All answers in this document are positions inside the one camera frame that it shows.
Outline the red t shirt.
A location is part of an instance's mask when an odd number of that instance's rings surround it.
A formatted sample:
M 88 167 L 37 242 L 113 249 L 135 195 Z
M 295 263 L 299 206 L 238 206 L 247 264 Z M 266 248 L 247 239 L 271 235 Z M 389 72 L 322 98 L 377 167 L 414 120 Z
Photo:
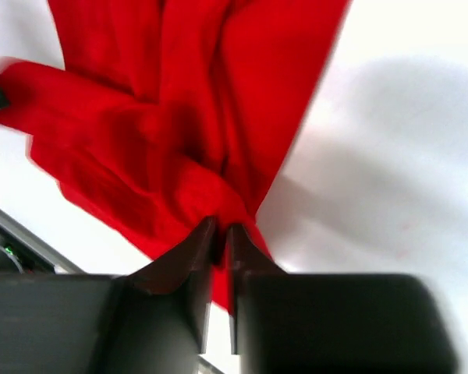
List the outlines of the red t shirt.
M 257 211 L 346 1 L 52 1 L 65 66 L 0 59 L 0 124 L 62 194 L 158 258 Z

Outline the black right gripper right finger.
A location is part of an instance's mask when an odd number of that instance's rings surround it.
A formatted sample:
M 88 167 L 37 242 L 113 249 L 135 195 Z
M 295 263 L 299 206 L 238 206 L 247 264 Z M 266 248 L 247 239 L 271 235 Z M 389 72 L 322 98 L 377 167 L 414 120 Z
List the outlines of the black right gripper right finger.
M 402 273 L 287 273 L 228 233 L 232 349 L 243 373 L 455 373 L 438 306 Z

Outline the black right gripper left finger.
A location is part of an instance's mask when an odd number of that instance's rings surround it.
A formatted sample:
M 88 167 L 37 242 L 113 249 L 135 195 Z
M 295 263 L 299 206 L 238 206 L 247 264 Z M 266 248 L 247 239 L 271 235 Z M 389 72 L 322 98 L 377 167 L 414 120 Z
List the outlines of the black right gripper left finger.
M 205 217 L 178 245 L 125 277 L 101 353 L 101 372 L 197 372 L 216 236 L 215 219 Z

